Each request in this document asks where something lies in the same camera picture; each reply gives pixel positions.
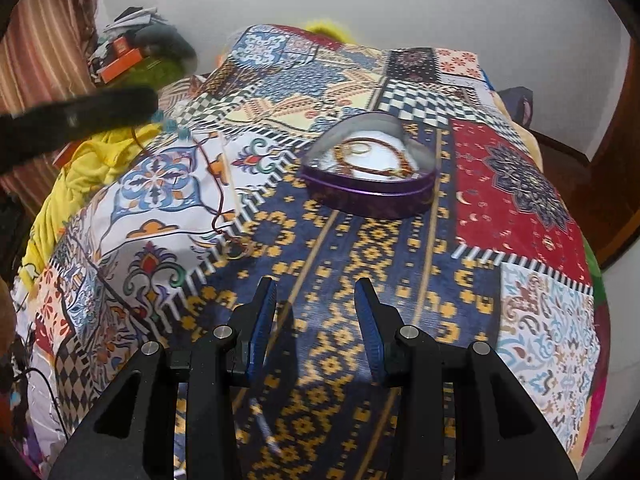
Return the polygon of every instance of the metal screw head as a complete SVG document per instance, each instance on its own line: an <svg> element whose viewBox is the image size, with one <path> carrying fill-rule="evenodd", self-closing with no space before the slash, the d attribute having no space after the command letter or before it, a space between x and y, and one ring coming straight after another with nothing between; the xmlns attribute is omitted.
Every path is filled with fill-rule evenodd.
<svg viewBox="0 0 640 480"><path fill-rule="evenodd" d="M400 329L400 335L407 339L418 337L418 329L413 325L405 325Z"/></svg>
<svg viewBox="0 0 640 480"><path fill-rule="evenodd" d="M476 341L472 348L476 354L480 355L487 355L491 351L491 347L484 341Z"/></svg>
<svg viewBox="0 0 640 480"><path fill-rule="evenodd" d="M156 341L147 341L142 345L142 353L144 355L155 354L160 349L160 345Z"/></svg>
<svg viewBox="0 0 640 480"><path fill-rule="evenodd" d="M229 337L234 331L231 329L229 325L220 325L215 327L213 330L213 335L218 339L224 339Z"/></svg>

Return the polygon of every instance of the patchwork bedspread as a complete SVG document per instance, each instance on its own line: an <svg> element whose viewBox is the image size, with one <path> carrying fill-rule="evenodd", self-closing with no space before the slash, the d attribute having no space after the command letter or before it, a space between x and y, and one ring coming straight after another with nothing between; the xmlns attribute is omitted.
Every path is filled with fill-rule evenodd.
<svg viewBox="0 0 640 480"><path fill-rule="evenodd" d="M475 54L380 51L261 25L195 94L187 86L165 94L152 155L69 222L23 302L30 365L50 377L69 431L143 342L190 345L271 276L280 303L266 370L233 403L245 476L382 478L399 394L370 384L353 307L353 283L367 276L438 341L494 346L579 466L606 380L599 271L495 107ZM395 115L436 154L440 177L423 216L360 218L309 200L300 153L368 110ZM223 184L218 225L252 236L248 257L220 255L219 191L196 143ZM45 470L63 445L46 387L32 374L11 402L16 442ZM176 476L185 410L182 398ZM446 428L450 477L453 413Z"/></svg>

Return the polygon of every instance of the striped curtain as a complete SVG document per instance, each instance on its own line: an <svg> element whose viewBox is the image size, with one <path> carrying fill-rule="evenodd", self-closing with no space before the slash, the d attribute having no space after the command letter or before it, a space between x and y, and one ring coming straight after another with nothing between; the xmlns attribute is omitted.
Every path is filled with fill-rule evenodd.
<svg viewBox="0 0 640 480"><path fill-rule="evenodd" d="M93 90L85 60L96 39L95 4L20 0L0 41L0 113L15 115ZM32 216L58 176L52 159L40 156L0 176L0 185L17 195Z"/></svg>

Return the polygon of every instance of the brown cord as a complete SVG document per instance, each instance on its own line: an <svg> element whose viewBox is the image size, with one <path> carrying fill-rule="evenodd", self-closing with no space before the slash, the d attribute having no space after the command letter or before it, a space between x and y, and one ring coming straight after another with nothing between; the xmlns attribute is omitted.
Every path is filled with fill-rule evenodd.
<svg viewBox="0 0 640 480"><path fill-rule="evenodd" d="M133 141L137 144L137 146L140 148L140 152L143 153L143 155L152 156L149 150L146 149L138 140L138 136L136 135L135 128L131 129L131 137L133 138ZM207 172L211 175L211 177L213 178L213 181L216 183L216 187L218 188L218 192L220 194L220 202L218 203L218 210L216 211L216 214L213 217L213 220L211 221L211 228L213 229L213 232L215 232L216 234L222 235L227 242L241 243L241 237L232 236L226 231L222 230L221 228L216 227L216 222L223 215L222 211L225 206L225 192L222 187L222 183L220 182L219 178L216 176L216 174L213 172L213 169L211 168L212 162L207 156L207 152L204 150L204 148L201 146L199 142L196 142L195 145L197 149L200 150L200 153L202 154L205 162L207 163Z"/></svg>
<svg viewBox="0 0 640 480"><path fill-rule="evenodd" d="M145 156L151 156L151 153L149 153L148 149L146 149L142 143L140 143L140 141L138 140L138 136L136 135L136 129L132 128L131 129L131 137L133 138L133 142L135 142L137 144L137 146L140 148L140 153L142 153Z"/></svg>

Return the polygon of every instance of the purple tin box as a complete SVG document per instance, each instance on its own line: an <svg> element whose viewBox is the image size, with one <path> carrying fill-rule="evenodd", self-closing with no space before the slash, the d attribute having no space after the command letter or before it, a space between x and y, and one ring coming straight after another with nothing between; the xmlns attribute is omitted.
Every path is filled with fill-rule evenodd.
<svg viewBox="0 0 640 480"><path fill-rule="evenodd" d="M400 139L418 167L411 178L367 180L319 169L320 156L350 134L371 130ZM345 119L322 134L303 157L300 177L309 196L332 209L369 218L400 219L430 208L437 173L431 150L408 136L398 119L370 112Z"/></svg>

